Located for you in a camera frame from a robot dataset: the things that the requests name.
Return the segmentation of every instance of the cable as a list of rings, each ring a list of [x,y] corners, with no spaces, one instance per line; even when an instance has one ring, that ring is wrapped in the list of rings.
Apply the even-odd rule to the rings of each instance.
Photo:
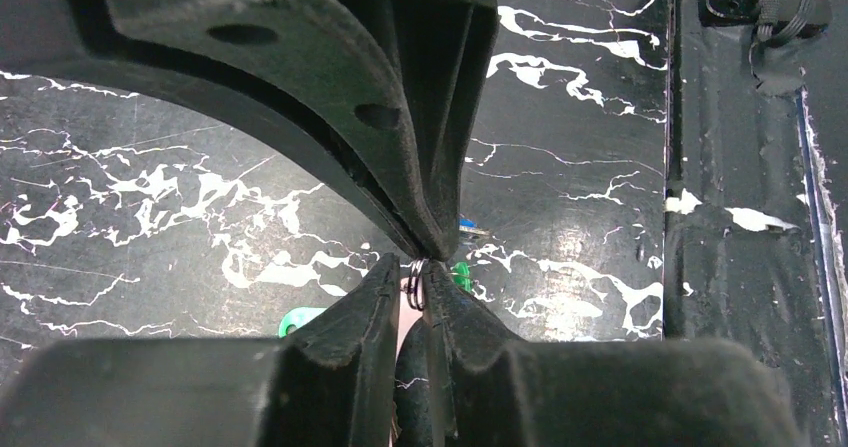
[[[757,18],[757,43],[764,43],[772,37],[774,24],[780,20],[781,0],[760,0]]]
[[[818,2],[818,0],[801,0],[801,3],[798,4],[798,11],[795,12],[792,20],[790,20],[789,23],[786,24],[786,27],[781,29],[780,32],[765,40],[764,44],[769,47],[780,47],[794,39],[799,33],[801,33],[804,26],[807,25],[807,15],[810,13],[810,10],[816,6],[816,2]]]

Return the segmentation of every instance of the metal key ring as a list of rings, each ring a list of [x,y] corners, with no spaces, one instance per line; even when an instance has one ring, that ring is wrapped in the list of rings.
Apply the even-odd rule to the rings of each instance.
[[[420,292],[421,274],[424,270],[424,262],[426,259],[416,259],[412,261],[409,272],[409,285],[406,288],[406,301],[413,309],[424,311],[424,293]]]

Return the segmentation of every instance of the screw hole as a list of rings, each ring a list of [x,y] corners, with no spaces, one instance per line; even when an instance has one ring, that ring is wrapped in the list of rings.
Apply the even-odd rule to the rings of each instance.
[[[249,24],[229,24],[206,31],[213,39],[235,45],[262,45],[277,41],[277,33],[267,27]]]
[[[377,130],[393,129],[400,120],[400,109],[393,109],[385,105],[357,105],[353,113],[360,122]]]

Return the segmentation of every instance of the table surface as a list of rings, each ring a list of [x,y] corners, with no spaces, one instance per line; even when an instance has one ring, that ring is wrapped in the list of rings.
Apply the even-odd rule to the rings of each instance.
[[[500,0],[463,172],[475,295],[537,340],[659,338],[668,0]],[[397,251],[227,125],[0,79],[0,383],[65,337],[275,335]]]

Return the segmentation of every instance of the curved black arm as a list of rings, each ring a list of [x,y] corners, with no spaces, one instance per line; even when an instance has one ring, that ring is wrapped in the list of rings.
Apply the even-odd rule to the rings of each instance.
[[[3,69],[209,115],[447,259],[495,0],[3,0]]]

